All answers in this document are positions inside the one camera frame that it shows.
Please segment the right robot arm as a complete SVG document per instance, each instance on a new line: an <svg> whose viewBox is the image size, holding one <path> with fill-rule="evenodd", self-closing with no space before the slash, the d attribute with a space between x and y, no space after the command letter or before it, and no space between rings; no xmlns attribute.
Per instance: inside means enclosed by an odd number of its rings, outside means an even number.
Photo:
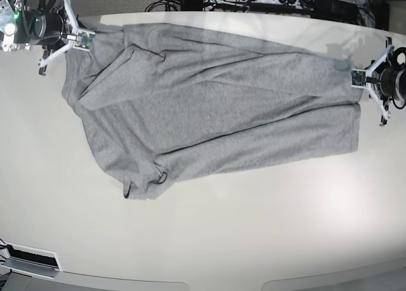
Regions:
<svg viewBox="0 0 406 291"><path fill-rule="evenodd" d="M1 50L59 49L79 25L70 0L1 0Z"/></svg>

